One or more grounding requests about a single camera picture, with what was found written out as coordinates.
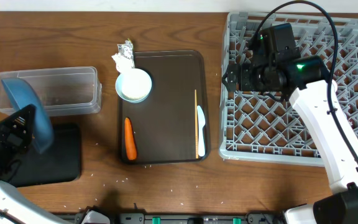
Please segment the wooden chopstick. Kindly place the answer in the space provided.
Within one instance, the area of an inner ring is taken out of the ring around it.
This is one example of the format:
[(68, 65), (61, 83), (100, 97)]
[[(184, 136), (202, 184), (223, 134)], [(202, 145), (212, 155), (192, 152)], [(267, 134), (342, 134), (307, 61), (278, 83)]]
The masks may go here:
[(197, 89), (194, 90), (194, 98), (195, 98), (195, 157), (199, 158), (198, 155), (198, 112), (197, 112)]

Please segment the light blue plastic spoon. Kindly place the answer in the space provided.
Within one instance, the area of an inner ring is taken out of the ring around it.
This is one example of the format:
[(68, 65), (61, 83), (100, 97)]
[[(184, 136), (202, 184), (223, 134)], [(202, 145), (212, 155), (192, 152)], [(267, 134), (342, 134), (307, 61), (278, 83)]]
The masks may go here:
[(203, 128), (206, 124), (206, 119), (201, 106), (198, 105), (196, 109), (198, 115), (198, 156), (203, 157), (206, 154), (204, 134), (203, 134)]

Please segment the light blue rice bowl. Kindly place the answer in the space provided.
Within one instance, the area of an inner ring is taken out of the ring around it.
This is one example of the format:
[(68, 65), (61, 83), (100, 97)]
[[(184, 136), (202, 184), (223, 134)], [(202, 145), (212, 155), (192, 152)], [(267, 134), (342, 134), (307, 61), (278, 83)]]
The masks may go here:
[(152, 89), (150, 75), (139, 68), (131, 68), (122, 72), (115, 83), (116, 93), (124, 101), (140, 103), (144, 101)]

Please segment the white paper napkin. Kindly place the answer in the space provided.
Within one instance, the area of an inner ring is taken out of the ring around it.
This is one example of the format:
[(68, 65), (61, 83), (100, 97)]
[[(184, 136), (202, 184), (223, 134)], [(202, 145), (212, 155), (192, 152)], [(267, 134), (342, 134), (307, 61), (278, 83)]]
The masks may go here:
[(127, 70), (135, 68), (134, 57), (132, 54), (125, 55), (125, 54), (116, 53), (112, 55), (111, 58), (115, 61), (116, 70), (119, 73), (123, 73)]

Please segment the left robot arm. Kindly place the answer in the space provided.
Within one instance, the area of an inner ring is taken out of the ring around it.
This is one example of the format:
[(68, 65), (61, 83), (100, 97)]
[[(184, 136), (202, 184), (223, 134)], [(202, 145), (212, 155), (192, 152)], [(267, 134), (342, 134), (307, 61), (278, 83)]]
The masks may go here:
[(27, 105), (0, 121), (0, 223), (68, 223), (27, 200), (16, 187), (1, 180), (14, 156), (29, 149), (36, 107)]

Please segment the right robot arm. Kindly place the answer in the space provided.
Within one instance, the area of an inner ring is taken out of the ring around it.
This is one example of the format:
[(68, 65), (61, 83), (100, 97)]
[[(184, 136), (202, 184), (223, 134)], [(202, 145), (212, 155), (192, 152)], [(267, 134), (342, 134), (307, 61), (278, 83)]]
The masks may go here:
[(319, 56), (302, 57), (289, 23), (259, 29), (249, 64), (229, 65), (228, 91), (281, 93), (304, 122), (322, 160), (332, 195), (288, 209), (286, 223), (358, 223), (358, 138), (336, 97), (336, 82)]

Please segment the grey dishwasher rack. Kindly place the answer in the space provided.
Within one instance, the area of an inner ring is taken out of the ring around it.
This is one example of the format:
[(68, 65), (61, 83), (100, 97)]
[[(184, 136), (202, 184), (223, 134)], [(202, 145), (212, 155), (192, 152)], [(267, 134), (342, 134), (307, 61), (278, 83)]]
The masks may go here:
[[(223, 70), (248, 63), (248, 42), (258, 27), (290, 23), (302, 56), (317, 55), (335, 70), (337, 97), (358, 138), (358, 19), (232, 12), (223, 32)], [(316, 146), (301, 118), (278, 93), (229, 92), (221, 88), (219, 154), (223, 159), (322, 166)]]

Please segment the black plastic bin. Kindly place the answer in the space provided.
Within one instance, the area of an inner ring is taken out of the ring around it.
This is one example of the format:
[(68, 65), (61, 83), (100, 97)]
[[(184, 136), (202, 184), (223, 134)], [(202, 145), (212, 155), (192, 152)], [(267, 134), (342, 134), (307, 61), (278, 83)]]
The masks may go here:
[(81, 175), (81, 130), (73, 123), (53, 128), (52, 146), (42, 154), (31, 149), (16, 155), (1, 180), (15, 187), (27, 187), (78, 179)]

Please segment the clear plastic bin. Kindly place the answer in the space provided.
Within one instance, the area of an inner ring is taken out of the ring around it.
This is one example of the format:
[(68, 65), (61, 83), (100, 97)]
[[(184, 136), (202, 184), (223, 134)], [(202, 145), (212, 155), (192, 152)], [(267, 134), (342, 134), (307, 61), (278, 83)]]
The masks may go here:
[(102, 84), (94, 67), (45, 68), (0, 72), (0, 113), (13, 114), (2, 80), (25, 80), (40, 98), (49, 116), (98, 113)]

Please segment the dark brown serving tray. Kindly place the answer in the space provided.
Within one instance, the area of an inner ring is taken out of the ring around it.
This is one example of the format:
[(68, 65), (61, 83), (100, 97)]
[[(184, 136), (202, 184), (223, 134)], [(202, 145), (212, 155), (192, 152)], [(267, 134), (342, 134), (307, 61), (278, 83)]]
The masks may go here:
[[(137, 68), (152, 79), (148, 97), (140, 103), (119, 102), (120, 159), (125, 164), (146, 165), (195, 162), (196, 106), (208, 114), (202, 55), (195, 50), (137, 52)], [(126, 156), (124, 120), (134, 131), (137, 157)]]

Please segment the orange carrot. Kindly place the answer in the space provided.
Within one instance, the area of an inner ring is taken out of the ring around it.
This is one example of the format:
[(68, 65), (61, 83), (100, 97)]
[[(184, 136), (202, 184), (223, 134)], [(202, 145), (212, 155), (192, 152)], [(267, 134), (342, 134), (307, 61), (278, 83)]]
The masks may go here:
[(130, 161), (137, 159), (137, 149), (135, 145), (134, 132), (132, 123), (129, 118), (124, 120), (124, 142), (126, 148), (126, 156)]

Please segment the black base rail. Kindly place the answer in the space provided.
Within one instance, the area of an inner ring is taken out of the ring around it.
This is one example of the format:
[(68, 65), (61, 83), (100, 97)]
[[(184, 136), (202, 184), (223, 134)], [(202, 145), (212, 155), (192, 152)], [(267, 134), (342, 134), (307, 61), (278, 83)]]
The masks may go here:
[(168, 215), (121, 213), (108, 215), (111, 223), (122, 224), (276, 224), (285, 223), (278, 215), (248, 213), (246, 215)]

